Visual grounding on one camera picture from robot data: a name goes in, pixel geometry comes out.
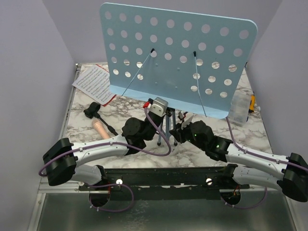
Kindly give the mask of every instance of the sheet music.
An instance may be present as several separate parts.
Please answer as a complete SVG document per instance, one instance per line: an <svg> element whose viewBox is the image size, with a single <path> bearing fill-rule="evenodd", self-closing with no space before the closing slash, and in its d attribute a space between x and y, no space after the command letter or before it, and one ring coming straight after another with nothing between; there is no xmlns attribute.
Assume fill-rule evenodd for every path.
<svg viewBox="0 0 308 231"><path fill-rule="evenodd" d="M72 85L101 105L106 105L115 96L109 91L109 72L97 65L80 74Z"/></svg>

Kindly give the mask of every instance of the perforated metal panel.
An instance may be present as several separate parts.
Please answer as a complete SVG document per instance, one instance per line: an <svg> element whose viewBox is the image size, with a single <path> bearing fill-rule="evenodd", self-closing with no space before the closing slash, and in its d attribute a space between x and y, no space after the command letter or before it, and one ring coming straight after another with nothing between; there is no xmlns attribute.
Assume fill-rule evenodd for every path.
<svg viewBox="0 0 308 231"><path fill-rule="evenodd" d="M122 94L151 49L153 52L125 96L157 96L169 106L225 118L257 26L250 20L104 3L100 9L110 70L110 89Z"/></svg>

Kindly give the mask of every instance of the gray floor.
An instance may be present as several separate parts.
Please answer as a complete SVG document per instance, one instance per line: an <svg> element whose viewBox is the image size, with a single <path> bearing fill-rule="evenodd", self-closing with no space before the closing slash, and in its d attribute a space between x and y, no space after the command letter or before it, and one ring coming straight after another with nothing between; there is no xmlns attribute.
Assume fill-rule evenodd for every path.
<svg viewBox="0 0 308 231"><path fill-rule="evenodd" d="M262 196L263 192L242 193L240 205L252 205ZM110 202L108 207L120 208L123 203ZM251 210L232 209L221 201L137 201L131 210L117 214L90 209L86 193L48 194L38 230L295 231L295 228L285 198L270 191L266 202Z"/></svg>

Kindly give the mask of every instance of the robotic arm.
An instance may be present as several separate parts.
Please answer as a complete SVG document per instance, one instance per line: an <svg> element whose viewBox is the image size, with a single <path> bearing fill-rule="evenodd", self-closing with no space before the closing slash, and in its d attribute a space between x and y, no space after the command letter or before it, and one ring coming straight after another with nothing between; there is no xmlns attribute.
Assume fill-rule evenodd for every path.
<svg viewBox="0 0 308 231"><path fill-rule="evenodd" d="M59 140L43 156L45 166L41 171L45 168L46 175L41 171L40 174L48 177L50 186L75 180L89 185L90 189L85 189L88 191L96 190L94 186L115 183L114 179L121 179L137 194L135 199L186 199L192 195L194 198L220 199L221 189L234 189L238 185L245 188L249 187L247 184L253 184L282 190L286 196L300 202L308 200L307 172L288 165L293 163L308 167L300 155L272 155L243 146L241 148L245 151L242 152L231 140L215 136L211 127L203 121L192 123L191 113L180 114L181 123L178 123L170 134L180 143L188 141L205 151L213 160L232 164L226 167L149 169L147 174L144 174L144 169L125 169L125 173L123 169L109 169L106 173L102 166L86 165L87 162L110 156L125 156L139 151L150 153L143 150L146 147L144 141L153 139L164 116L169 115L171 110L167 107L168 103L160 98L151 103L145 104L145 107L149 105L147 118L144 121L137 118L128 119L122 128L122 135L88 143L70 143L68 138ZM168 147L169 152L160 156L171 152L171 147ZM184 187L190 185L195 187L189 187L189 193L184 194ZM146 187L142 193L136 190L141 186ZM117 189L114 190L112 194L116 195ZM174 195L175 190L180 192L178 196Z"/></svg>

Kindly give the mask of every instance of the transparent plastic container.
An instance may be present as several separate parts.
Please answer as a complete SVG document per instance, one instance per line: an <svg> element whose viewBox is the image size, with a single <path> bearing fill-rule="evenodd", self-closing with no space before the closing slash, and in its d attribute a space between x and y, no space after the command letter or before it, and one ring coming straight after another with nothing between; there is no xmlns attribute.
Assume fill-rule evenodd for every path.
<svg viewBox="0 0 308 231"><path fill-rule="evenodd" d="M251 95L236 91L231 101L228 119L238 125L243 125L247 122Z"/></svg>

